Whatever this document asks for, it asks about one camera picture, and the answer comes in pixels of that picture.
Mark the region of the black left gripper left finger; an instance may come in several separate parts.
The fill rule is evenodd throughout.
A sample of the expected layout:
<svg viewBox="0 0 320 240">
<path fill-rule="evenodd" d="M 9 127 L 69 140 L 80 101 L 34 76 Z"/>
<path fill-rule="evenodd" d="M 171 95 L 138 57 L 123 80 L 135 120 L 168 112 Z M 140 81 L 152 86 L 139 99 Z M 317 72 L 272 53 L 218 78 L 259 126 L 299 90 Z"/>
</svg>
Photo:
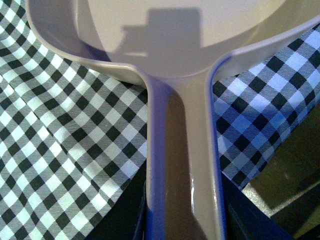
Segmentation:
<svg viewBox="0 0 320 240">
<path fill-rule="evenodd" d="M 88 240 L 143 240 L 146 217 L 146 164 L 142 164 L 115 205 Z"/>
</svg>

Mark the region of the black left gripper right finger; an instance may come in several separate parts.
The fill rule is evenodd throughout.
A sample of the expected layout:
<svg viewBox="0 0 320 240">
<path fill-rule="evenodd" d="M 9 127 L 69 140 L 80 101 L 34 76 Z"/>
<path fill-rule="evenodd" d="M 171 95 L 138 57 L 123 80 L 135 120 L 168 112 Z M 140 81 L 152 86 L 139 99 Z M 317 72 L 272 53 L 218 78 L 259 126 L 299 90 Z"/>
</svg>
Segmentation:
<svg viewBox="0 0 320 240">
<path fill-rule="evenodd" d="M 292 240 L 224 174 L 221 175 L 228 240 Z"/>
</svg>

